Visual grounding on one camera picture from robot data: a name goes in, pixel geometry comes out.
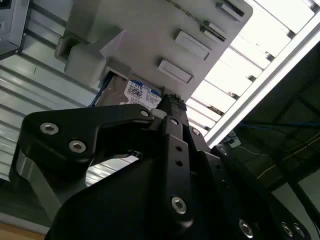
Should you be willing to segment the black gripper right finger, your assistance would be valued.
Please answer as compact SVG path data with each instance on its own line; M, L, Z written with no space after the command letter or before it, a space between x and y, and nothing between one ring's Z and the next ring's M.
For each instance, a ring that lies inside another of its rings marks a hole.
M184 105L183 144L188 147L188 156L183 158L183 199L196 196L191 190L194 171L195 186L208 200L272 200L271 192L234 160L224 145L208 147L202 133L190 126L187 113Z

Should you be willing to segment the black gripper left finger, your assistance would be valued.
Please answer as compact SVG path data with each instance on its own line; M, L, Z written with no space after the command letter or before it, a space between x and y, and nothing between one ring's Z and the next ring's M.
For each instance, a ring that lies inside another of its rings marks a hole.
M10 175L27 182L53 221L76 194L139 160L179 160L184 102L165 95L155 109L120 104L26 116Z

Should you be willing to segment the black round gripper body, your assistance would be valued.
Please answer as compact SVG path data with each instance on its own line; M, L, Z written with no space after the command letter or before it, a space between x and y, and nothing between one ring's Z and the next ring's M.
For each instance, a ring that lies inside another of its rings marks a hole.
M184 199L184 159L146 159L70 198L48 240L309 240L307 228L274 197L209 200L196 186Z

